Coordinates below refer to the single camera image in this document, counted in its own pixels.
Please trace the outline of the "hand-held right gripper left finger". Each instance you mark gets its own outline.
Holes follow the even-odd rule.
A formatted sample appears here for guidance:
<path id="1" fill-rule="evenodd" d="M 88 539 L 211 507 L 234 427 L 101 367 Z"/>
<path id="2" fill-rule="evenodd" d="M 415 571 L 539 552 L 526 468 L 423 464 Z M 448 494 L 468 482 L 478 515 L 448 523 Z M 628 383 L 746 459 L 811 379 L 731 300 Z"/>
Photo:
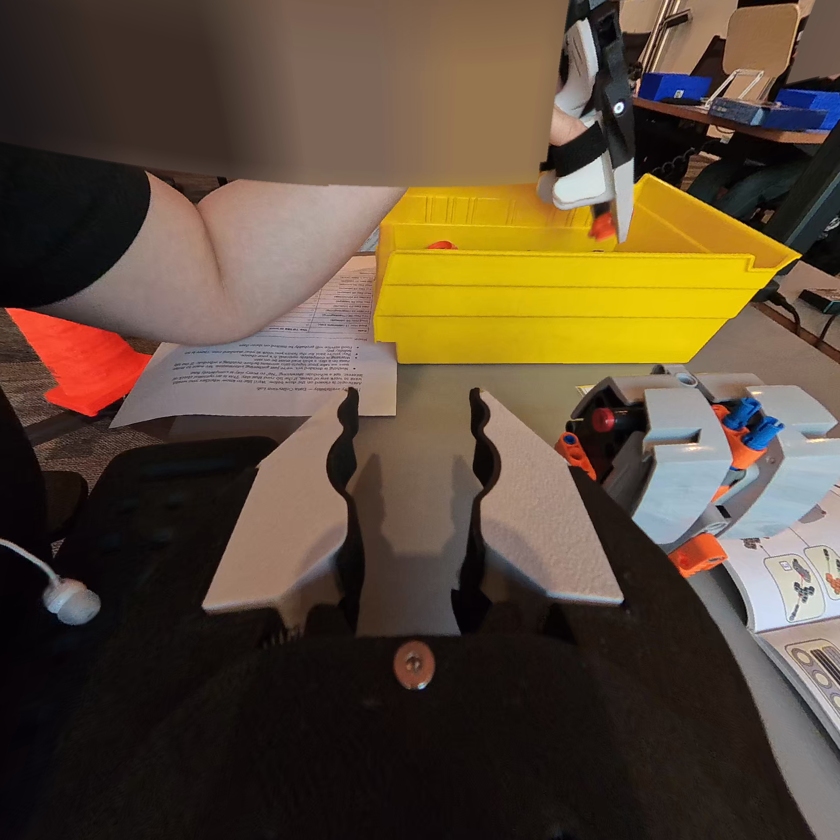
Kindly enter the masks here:
<path id="1" fill-rule="evenodd" d="M 203 599 L 207 614 L 275 611 L 287 630 L 320 607 L 354 632 L 363 588 L 361 525 L 348 485 L 357 468 L 358 391 L 330 394 L 257 467 Z"/>

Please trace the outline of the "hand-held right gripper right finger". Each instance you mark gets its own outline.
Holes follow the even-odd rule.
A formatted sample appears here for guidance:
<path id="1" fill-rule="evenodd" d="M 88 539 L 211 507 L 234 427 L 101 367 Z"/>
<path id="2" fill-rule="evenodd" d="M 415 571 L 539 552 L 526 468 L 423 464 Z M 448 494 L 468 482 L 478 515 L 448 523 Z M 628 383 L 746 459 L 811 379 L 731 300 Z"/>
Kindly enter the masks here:
<path id="1" fill-rule="evenodd" d="M 542 627 L 555 606 L 618 607 L 624 597 L 581 497 L 585 477 L 488 390 L 469 391 L 474 439 L 465 557 L 451 591 L 462 634 L 501 621 Z"/>

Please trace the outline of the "clear plastic stand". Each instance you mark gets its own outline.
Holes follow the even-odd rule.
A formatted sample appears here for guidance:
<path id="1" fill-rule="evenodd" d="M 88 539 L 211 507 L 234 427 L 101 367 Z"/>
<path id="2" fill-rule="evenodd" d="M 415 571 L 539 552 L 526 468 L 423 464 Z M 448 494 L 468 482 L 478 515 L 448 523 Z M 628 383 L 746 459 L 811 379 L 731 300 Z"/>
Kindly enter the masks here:
<path id="1" fill-rule="evenodd" d="M 764 71 L 753 68 L 738 68 L 730 73 L 725 80 L 702 101 L 700 108 L 708 111 L 712 103 L 720 98 L 732 96 L 735 91 L 735 98 L 747 99 L 750 92 L 759 86 L 764 79 Z"/>

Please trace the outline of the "white desk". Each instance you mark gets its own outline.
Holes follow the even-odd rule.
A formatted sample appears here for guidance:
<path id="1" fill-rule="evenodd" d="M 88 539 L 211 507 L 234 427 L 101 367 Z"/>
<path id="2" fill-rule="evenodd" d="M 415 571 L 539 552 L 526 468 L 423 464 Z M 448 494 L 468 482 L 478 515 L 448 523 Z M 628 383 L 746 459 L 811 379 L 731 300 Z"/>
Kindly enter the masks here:
<path id="1" fill-rule="evenodd" d="M 743 309 L 695 355 L 695 373 L 753 373 L 798 385 L 838 418 L 838 358 L 790 332 L 773 308 Z M 469 389 L 488 390 L 553 445 L 581 399 L 577 385 L 649 372 L 646 364 L 400 365 L 395 417 L 365 417 L 350 483 L 365 552 L 362 636 L 453 634 L 450 588 L 464 556 L 479 485 L 471 469 Z M 179 416 L 165 438 L 264 436 L 278 443 L 301 421 L 267 416 Z M 724 571 L 688 583 L 719 626 L 747 678 L 773 754 L 816 838 L 838 831 L 838 753 L 810 708 L 753 642 Z"/>

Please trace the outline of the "person's left hand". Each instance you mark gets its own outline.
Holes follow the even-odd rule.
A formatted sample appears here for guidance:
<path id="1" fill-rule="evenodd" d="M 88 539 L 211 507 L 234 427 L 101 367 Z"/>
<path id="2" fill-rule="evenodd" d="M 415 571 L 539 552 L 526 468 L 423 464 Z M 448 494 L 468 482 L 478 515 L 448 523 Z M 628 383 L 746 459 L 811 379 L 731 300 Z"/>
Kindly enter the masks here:
<path id="1" fill-rule="evenodd" d="M 561 147 L 569 144 L 584 135 L 588 129 L 583 121 L 572 117 L 553 105 L 549 130 L 549 144 L 551 146 Z"/>

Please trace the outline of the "yellow plastic bin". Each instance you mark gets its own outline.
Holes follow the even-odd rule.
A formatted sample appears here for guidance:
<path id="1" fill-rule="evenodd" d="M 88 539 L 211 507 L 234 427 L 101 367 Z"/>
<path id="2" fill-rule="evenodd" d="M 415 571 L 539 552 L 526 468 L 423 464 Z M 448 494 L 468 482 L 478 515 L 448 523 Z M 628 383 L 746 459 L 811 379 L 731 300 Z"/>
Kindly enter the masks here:
<path id="1" fill-rule="evenodd" d="M 409 190 L 380 225 L 374 339 L 400 364 L 685 363 L 800 258 L 650 174 L 626 242 L 591 226 L 531 184 Z"/>

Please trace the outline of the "person's left forearm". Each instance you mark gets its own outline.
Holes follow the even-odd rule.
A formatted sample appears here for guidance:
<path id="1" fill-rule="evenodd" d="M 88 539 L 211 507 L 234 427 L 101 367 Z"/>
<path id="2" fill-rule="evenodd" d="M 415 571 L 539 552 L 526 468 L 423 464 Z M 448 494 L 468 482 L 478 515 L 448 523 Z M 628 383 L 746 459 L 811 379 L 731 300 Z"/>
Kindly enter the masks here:
<path id="1" fill-rule="evenodd" d="M 147 177 L 149 211 L 125 254 L 37 312 L 155 342 L 242 340 L 322 288 L 406 192 L 236 180 L 194 205 Z"/>

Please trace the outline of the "white wired earbud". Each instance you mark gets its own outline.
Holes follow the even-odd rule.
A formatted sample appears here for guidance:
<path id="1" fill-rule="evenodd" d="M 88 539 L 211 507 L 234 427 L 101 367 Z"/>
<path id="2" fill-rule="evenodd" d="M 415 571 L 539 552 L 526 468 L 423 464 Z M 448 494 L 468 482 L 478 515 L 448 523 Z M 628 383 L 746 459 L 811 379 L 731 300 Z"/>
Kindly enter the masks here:
<path id="1" fill-rule="evenodd" d="M 45 575 L 47 585 L 41 595 L 41 602 L 61 623 L 80 626 L 89 623 L 99 614 L 100 597 L 81 581 L 58 575 L 47 562 L 15 542 L 1 539 L 1 546 L 30 562 Z"/>

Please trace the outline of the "grey brick-built model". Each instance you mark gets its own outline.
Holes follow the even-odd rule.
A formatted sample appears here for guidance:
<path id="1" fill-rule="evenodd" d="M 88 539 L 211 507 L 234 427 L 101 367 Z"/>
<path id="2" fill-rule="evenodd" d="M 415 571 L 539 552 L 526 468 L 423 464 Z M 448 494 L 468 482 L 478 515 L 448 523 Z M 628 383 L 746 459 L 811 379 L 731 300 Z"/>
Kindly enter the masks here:
<path id="1" fill-rule="evenodd" d="M 837 427 L 800 386 L 659 364 L 595 384 L 555 450 L 689 577 L 727 558 L 721 539 L 774 537 L 816 509 L 838 482 Z"/>

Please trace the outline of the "person's black shirt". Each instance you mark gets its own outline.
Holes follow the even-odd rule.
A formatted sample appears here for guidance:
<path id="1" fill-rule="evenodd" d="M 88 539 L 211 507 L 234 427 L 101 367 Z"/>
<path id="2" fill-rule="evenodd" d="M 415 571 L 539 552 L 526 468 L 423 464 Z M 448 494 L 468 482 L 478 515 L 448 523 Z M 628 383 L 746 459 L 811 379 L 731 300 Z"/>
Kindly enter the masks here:
<path id="1" fill-rule="evenodd" d="M 42 308 L 88 288 L 135 240 L 151 187 L 141 169 L 2 143 L 2 308 Z M 35 451 L 1 394 L 1 537 L 42 558 L 46 485 Z M 20 838 L 37 796 L 37 712 L 27 708 L 39 666 L 30 658 L 44 580 L 2 548 L 2 838 Z"/>

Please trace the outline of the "orange floor cone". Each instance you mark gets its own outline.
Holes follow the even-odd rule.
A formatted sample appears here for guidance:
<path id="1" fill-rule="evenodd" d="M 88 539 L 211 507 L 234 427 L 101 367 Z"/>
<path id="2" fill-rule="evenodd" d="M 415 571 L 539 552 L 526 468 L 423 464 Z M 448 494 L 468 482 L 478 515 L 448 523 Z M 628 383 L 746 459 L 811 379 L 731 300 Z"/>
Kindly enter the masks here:
<path id="1" fill-rule="evenodd" d="M 114 332 L 24 309 L 6 313 L 56 384 L 47 402 L 86 417 L 129 394 L 152 358 Z"/>

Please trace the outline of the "wooden background table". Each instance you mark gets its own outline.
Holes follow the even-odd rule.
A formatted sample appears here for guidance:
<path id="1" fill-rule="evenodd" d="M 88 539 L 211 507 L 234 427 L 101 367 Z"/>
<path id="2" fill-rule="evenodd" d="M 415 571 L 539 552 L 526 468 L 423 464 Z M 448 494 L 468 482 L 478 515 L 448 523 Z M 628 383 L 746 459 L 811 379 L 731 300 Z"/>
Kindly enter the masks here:
<path id="1" fill-rule="evenodd" d="M 697 125 L 711 126 L 720 130 L 729 130 L 734 133 L 741 133 L 746 136 L 767 140 L 778 144 L 797 145 L 820 145 L 829 137 L 829 132 L 803 131 L 795 132 L 790 130 L 773 129 L 764 126 L 753 126 L 734 122 L 716 115 L 709 114 L 699 106 L 687 106 L 663 101 L 652 101 L 633 96 L 633 105 L 636 108 L 648 112 L 665 115 L 681 122 L 689 122 Z"/>

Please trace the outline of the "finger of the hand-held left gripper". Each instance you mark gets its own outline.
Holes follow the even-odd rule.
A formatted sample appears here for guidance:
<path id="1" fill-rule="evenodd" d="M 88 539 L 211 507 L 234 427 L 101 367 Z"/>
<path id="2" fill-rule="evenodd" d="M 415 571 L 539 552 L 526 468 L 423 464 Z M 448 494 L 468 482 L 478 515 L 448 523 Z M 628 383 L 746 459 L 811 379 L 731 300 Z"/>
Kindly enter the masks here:
<path id="1" fill-rule="evenodd" d="M 634 215 L 634 164 L 613 167 L 612 220 L 618 244 L 626 242 Z"/>

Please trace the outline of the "beige chair back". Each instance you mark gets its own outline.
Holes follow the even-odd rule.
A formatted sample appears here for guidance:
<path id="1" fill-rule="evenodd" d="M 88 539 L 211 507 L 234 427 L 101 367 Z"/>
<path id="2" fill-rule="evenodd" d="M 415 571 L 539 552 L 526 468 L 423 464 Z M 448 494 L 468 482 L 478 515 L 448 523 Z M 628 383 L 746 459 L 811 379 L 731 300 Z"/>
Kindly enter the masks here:
<path id="1" fill-rule="evenodd" d="M 797 3 L 740 7 L 730 16 L 721 66 L 776 78 L 789 66 L 802 19 Z"/>

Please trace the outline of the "building instruction booklet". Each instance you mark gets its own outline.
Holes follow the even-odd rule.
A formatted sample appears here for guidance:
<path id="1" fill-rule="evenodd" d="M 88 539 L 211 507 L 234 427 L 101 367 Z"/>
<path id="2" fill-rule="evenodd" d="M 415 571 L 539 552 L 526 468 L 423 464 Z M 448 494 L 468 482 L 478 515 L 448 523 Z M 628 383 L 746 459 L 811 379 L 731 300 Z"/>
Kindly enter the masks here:
<path id="1" fill-rule="evenodd" d="M 838 486 L 789 529 L 721 545 L 753 639 L 838 744 Z"/>

